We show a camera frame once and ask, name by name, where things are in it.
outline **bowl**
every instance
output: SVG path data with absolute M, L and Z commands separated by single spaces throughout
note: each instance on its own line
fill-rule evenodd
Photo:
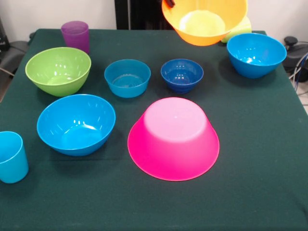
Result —
M 63 97 L 76 93 L 87 80 L 90 57 L 71 47 L 57 47 L 34 55 L 26 64 L 26 75 L 41 90 Z
M 146 109 L 130 130 L 128 151 L 134 163 L 153 177 L 190 180 L 214 165 L 219 140 L 197 104 L 172 97 Z
M 160 71 L 169 88 L 176 93 L 187 93 L 203 78 L 202 67 L 188 59 L 174 59 L 166 62 Z
M 239 34 L 245 34 L 245 33 L 251 33 L 251 22 L 247 16 L 244 17 L 244 19 L 238 24 L 235 28 L 231 30 L 231 32 L 222 39 L 221 42 L 227 43 L 232 37 L 239 35 Z
M 95 95 L 76 94 L 58 99 L 40 114 L 39 137 L 54 150 L 84 156 L 99 149 L 116 122 L 112 105 Z
M 138 60 L 123 59 L 107 66 L 104 76 L 113 94 L 133 98 L 145 92 L 151 70 Z
M 221 41 L 247 14 L 247 0 L 162 1 L 166 20 L 187 43 L 208 46 Z
M 269 36 L 245 33 L 227 43 L 235 70 L 247 78 L 260 78 L 273 71 L 287 55 L 285 47 Z

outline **table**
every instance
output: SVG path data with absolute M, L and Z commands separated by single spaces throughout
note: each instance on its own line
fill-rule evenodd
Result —
M 58 46 L 64 46 L 60 30 L 38 30 L 0 104 L 0 129 L 24 138 L 30 164 L 23 181 L 0 183 L 1 230 L 308 229 L 308 117 L 281 65 L 246 79 L 222 44 L 196 47 L 174 31 L 91 30 L 92 67 L 79 93 L 108 100 L 117 121 L 101 149 L 69 157 L 38 137 L 37 119 L 57 98 L 24 71 L 34 54 Z M 113 95 L 103 77 L 111 62 L 127 58 L 152 71 L 147 91 L 134 99 Z M 173 93 L 160 76 L 162 64 L 175 58 L 204 68 L 188 94 Z M 170 96 L 200 105 L 220 139 L 215 165 L 184 182 L 148 176 L 127 150 L 132 125 L 151 103 Z

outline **upside-down pink bowl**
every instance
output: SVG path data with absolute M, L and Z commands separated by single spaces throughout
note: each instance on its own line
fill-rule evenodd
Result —
M 151 104 L 132 127 L 128 151 L 135 164 L 153 177 L 190 180 L 214 165 L 219 139 L 197 104 L 165 98 Z

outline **blue bowl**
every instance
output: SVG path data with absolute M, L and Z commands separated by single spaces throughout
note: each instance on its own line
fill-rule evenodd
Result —
M 39 137 L 54 150 L 84 156 L 99 149 L 116 122 L 109 102 L 95 95 L 70 95 L 50 104 L 37 123 Z
M 202 79 L 202 67 L 188 59 L 173 59 L 166 62 L 160 71 L 169 88 L 184 94 L 192 90 Z
M 123 59 L 107 66 L 104 75 L 113 94 L 133 98 L 145 92 L 151 70 L 138 60 Z
M 247 78 L 260 78 L 273 71 L 287 56 L 285 47 L 269 36 L 247 33 L 227 43 L 235 70 Z

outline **yellow bowl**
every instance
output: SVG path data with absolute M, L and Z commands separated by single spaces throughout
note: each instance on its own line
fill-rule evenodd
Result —
M 208 46 L 221 41 L 246 16 L 247 0 L 174 0 L 162 2 L 166 20 L 186 42 Z

